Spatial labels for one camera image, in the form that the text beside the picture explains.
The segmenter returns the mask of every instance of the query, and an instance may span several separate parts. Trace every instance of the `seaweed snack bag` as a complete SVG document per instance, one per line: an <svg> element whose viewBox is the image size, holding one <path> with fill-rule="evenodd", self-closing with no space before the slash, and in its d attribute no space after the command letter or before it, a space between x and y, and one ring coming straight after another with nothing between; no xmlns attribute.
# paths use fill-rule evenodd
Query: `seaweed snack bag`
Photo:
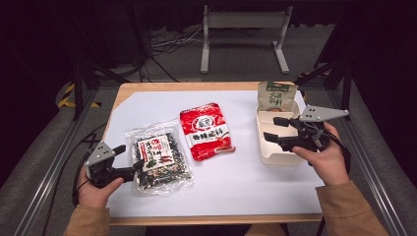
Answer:
<svg viewBox="0 0 417 236"><path fill-rule="evenodd" d="M181 125L193 158L204 160L233 152L226 121L216 103L181 111Z"/></svg>
<svg viewBox="0 0 417 236"><path fill-rule="evenodd" d="M181 148L178 120L151 124L127 134L133 162L140 167L140 193L165 195L194 185Z"/></svg>
<svg viewBox="0 0 417 236"><path fill-rule="evenodd" d="M287 111L298 86L278 82L261 82L258 85L259 111Z"/></svg>

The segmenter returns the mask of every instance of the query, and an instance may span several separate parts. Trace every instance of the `beige container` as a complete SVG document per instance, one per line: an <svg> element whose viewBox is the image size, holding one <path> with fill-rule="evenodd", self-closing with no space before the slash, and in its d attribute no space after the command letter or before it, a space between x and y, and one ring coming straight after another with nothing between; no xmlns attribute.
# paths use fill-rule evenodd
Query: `beige container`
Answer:
<svg viewBox="0 0 417 236"><path fill-rule="evenodd" d="M273 125L273 117L297 118L301 114L297 101L292 100L287 112L257 111L258 131L261 144L261 160L268 165L299 165L303 158L290 151L283 151L275 143L267 142L264 132L276 134L279 137L297 136L295 128Z"/></svg>

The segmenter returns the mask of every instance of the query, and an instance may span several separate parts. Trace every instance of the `sleeve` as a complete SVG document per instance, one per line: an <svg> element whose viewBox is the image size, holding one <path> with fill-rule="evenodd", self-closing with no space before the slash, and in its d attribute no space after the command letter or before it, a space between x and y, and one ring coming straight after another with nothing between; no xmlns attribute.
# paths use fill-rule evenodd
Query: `sleeve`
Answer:
<svg viewBox="0 0 417 236"><path fill-rule="evenodd" d="M110 234L108 208L77 205L65 230L65 236L107 236Z"/></svg>
<svg viewBox="0 0 417 236"><path fill-rule="evenodd" d="M353 182L317 188L328 235L388 235Z"/></svg>

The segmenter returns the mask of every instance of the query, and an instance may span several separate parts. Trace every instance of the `red noodle package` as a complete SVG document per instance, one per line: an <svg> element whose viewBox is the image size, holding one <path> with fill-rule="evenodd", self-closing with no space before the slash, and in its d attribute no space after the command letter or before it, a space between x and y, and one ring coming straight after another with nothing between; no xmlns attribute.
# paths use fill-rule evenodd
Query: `red noodle package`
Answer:
<svg viewBox="0 0 417 236"><path fill-rule="evenodd" d="M233 152L226 121L216 103L210 103L180 113L181 125L196 160L204 160L219 153Z"/></svg>

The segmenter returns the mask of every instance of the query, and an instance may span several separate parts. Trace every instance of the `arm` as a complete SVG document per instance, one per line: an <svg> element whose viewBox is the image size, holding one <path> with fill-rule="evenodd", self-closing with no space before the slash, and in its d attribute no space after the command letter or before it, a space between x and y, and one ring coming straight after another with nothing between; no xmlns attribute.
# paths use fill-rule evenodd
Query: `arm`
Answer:
<svg viewBox="0 0 417 236"><path fill-rule="evenodd" d="M108 198L123 184L119 178L102 189L88 182L86 170L82 168L79 176L79 204L71 215L64 235L109 235L110 212L106 208Z"/></svg>
<svg viewBox="0 0 417 236"><path fill-rule="evenodd" d="M338 139L337 130L325 123L325 128ZM329 235L387 235L371 206L350 181L340 147L333 141L322 152L294 147L293 152L308 160L325 187L317 188Z"/></svg>

